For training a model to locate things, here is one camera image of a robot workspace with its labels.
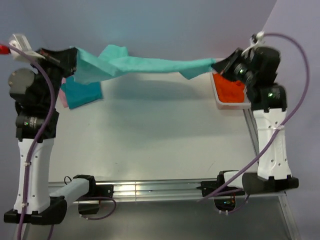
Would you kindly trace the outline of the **mint green t-shirt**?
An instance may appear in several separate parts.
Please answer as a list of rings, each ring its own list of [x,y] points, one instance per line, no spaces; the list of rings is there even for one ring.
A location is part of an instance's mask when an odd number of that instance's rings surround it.
[[[214,58],[197,60],[167,60],[130,56],[125,46],[109,44],[99,56],[82,48],[77,49],[74,81],[88,85],[111,80],[130,73],[166,74],[180,73],[190,80],[211,72]]]

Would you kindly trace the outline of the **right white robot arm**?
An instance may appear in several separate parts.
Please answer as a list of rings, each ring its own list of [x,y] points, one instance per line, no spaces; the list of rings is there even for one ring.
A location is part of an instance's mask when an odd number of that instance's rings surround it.
[[[283,124],[287,116],[287,93],[275,82],[280,60],[278,50],[260,46],[248,51],[238,48],[212,65],[228,81],[245,85],[259,149],[256,172],[246,169],[219,172],[216,189],[222,195],[229,194],[233,188],[255,195],[299,187],[299,179],[292,175],[287,159]]]

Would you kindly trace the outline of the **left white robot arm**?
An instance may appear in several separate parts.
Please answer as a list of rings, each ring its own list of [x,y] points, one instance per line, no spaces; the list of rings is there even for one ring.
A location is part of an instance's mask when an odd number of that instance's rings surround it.
[[[50,157],[59,119],[55,106],[62,80],[76,72],[77,53],[74,47],[24,53],[31,68],[20,68],[8,79],[17,112],[20,170],[14,207],[4,214],[6,223],[57,225],[69,205],[82,197],[91,200],[98,193],[92,175],[76,175],[69,184],[49,191]]]

